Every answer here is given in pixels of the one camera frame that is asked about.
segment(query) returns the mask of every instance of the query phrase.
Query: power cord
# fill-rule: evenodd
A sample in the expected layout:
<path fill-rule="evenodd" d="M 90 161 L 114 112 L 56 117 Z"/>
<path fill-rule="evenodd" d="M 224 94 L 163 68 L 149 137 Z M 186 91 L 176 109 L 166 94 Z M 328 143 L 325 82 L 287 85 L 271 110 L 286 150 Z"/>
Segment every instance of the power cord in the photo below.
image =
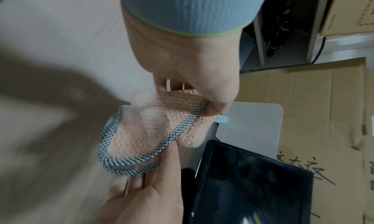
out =
<path fill-rule="evenodd" d="M 319 58 L 319 55 L 322 53 L 323 48 L 325 47 L 325 42 L 326 42 L 326 37 L 323 37 L 322 39 L 322 45 L 321 48 L 319 49 L 316 58 L 312 61 L 311 65 L 313 65 Z"/>

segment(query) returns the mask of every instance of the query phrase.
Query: pink towel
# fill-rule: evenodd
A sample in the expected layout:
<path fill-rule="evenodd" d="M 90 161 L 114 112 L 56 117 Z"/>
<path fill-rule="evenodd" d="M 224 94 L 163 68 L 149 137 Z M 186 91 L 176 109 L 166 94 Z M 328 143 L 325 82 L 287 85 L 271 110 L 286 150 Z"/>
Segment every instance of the pink towel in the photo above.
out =
<path fill-rule="evenodd" d="M 117 175 L 138 175 L 156 168 L 172 140 L 200 146 L 217 116 L 205 116 L 209 103 L 196 90 L 134 93 L 131 106 L 119 107 L 106 124 L 99 149 L 104 167 Z"/>

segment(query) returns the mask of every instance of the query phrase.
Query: checkered edge binding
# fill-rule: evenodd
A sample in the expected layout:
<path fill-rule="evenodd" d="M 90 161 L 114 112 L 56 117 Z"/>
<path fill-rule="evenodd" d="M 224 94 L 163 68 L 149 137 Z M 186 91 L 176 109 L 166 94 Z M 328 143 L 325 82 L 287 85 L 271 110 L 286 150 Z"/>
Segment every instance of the checkered edge binding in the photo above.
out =
<path fill-rule="evenodd" d="M 175 140 L 185 129 L 187 129 L 196 119 L 197 115 L 203 110 L 203 108 L 209 103 L 209 100 L 204 99 L 200 105 L 189 115 L 177 128 L 175 128 L 170 134 L 166 136 L 161 143 L 153 149 L 151 152 L 126 159 L 115 158 L 108 155 L 108 146 L 113 135 L 116 133 L 119 124 L 123 118 L 123 107 L 118 107 L 117 114 L 111 117 L 106 123 L 104 130 L 101 134 L 101 142 L 98 150 L 98 157 L 100 162 L 104 165 L 104 168 L 109 172 L 120 175 L 120 176 L 134 176 L 146 173 L 157 168 L 160 164 L 160 160 L 143 166 L 139 169 L 128 169 L 128 166 L 134 166 L 137 164 L 145 163 L 155 158 L 171 141 Z"/>

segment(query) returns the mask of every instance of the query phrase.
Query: monitor screen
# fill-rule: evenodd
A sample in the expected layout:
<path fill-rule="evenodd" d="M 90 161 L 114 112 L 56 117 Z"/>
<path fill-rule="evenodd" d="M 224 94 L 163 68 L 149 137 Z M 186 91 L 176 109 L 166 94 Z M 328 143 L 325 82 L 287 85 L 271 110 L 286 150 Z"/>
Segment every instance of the monitor screen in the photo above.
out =
<path fill-rule="evenodd" d="M 309 223 L 313 173 L 230 145 L 210 153 L 192 223 Z"/>

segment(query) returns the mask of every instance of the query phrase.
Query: brown cardboard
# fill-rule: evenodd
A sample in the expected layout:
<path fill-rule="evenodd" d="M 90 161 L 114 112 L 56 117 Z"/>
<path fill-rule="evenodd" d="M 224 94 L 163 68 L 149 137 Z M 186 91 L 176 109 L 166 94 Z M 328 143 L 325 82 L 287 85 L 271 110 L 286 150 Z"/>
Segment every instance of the brown cardboard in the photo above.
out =
<path fill-rule="evenodd" d="M 332 0 L 321 36 L 374 31 L 374 0 Z"/>
<path fill-rule="evenodd" d="M 369 113 L 374 115 L 374 107 L 367 109 L 374 105 L 367 99 L 374 95 L 373 76 L 364 58 L 240 76 L 236 101 L 283 107 L 278 158 L 320 172 L 314 179 L 313 224 L 374 220 L 366 165 L 374 148 L 363 133 Z"/>

